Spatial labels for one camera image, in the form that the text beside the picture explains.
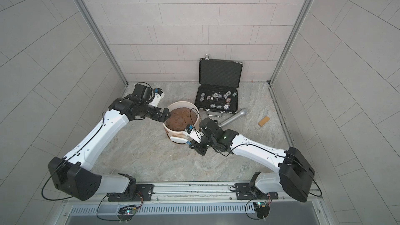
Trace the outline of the white ceramic pot with mud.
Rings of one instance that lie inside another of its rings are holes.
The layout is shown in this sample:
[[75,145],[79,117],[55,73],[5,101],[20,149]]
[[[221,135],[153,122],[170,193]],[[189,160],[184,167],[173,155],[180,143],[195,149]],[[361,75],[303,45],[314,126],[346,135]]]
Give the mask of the white ceramic pot with mud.
[[188,124],[199,128],[200,115],[197,107],[187,101],[172,103],[167,107],[170,111],[170,118],[163,123],[166,134],[183,134]]

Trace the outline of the blue handled scrub brush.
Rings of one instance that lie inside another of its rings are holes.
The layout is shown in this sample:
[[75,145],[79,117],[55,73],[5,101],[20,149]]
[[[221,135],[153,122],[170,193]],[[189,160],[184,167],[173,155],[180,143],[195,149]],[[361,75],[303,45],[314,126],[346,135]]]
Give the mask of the blue handled scrub brush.
[[169,138],[172,142],[177,144],[187,144],[189,142],[190,137],[184,134],[170,134]]

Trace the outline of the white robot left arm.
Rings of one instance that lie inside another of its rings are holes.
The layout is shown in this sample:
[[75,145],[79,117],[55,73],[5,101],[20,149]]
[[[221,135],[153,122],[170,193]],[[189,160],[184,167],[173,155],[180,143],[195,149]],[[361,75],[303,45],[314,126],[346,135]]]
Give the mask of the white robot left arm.
[[96,194],[104,194],[111,202],[139,198],[135,178],[126,174],[101,176],[91,170],[110,141],[129,122],[149,118],[164,123],[170,117],[167,108],[158,107],[163,97],[162,89],[139,82],[131,94],[115,99],[103,112],[101,121],[74,149],[49,162],[49,180],[55,188],[81,201]]

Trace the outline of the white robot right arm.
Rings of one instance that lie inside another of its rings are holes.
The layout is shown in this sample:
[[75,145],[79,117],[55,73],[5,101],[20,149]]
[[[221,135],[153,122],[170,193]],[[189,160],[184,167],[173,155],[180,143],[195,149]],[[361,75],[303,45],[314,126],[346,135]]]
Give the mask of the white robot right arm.
[[204,119],[199,129],[187,125],[184,134],[191,138],[189,147],[202,156],[212,148],[221,155],[243,156],[269,168],[271,173],[256,173],[249,184],[249,192],[255,198],[283,191],[299,202],[307,201],[315,171],[298,149],[268,147],[236,131],[223,130],[210,118]]

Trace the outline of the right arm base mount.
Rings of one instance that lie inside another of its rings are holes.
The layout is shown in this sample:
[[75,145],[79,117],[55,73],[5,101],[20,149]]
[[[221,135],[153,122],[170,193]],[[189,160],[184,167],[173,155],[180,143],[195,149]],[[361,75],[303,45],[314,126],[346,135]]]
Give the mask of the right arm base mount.
[[236,194],[237,200],[277,200],[279,198],[277,192],[265,194],[255,186],[255,181],[259,175],[260,172],[256,172],[250,182],[236,183],[234,186],[229,187],[229,190]]

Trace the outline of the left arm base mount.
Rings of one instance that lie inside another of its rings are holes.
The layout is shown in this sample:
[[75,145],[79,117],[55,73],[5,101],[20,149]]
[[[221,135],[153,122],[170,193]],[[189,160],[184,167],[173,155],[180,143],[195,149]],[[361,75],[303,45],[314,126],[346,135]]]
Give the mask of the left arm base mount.
[[147,202],[151,200],[155,185],[137,184],[136,179],[127,174],[118,174],[118,176],[128,180],[128,185],[122,193],[107,193],[109,202]]

